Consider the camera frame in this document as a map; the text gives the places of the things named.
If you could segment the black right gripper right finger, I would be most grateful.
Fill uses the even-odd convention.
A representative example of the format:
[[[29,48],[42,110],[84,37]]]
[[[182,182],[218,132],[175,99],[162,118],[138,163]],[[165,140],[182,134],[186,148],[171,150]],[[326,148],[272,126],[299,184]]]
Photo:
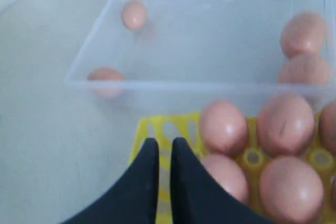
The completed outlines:
[[[183,137],[172,144],[170,195],[173,223],[270,223],[227,193]]]

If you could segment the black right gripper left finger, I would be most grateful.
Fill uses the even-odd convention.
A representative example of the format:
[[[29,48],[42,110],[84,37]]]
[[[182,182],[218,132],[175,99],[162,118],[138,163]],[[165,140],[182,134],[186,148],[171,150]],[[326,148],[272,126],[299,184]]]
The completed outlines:
[[[159,146],[147,138],[118,181],[64,223],[155,223],[159,193]]]

